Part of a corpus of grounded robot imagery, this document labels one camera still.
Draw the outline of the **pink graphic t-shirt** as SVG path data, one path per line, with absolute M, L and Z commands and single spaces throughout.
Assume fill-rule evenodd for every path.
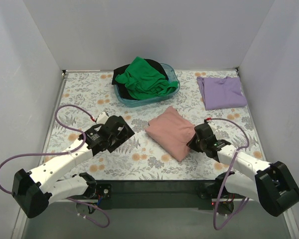
M 151 119 L 145 132 L 178 162 L 189 154 L 187 143 L 195 135 L 194 125 L 172 106 Z

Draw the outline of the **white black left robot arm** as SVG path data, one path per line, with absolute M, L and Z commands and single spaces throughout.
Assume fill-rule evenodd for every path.
M 12 197 L 30 219 L 61 199 L 71 196 L 94 198 L 98 191 L 97 181 L 88 173 L 80 173 L 66 180 L 62 177 L 100 152 L 115 151 L 134 134 L 122 117 L 102 116 L 95 125 L 80 134 L 62 155 L 29 171 L 21 169 L 16 172 Z

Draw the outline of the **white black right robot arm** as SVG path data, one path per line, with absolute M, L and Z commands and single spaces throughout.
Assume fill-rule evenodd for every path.
M 239 151 L 230 142 L 217 139 L 214 129 L 207 122 L 196 126 L 187 144 L 190 149 L 231 166 L 230 173 L 220 174 L 206 187 L 206 194 L 221 198 L 238 194 L 250 198 L 274 217 L 299 202 L 299 187 L 284 163 L 262 161 Z

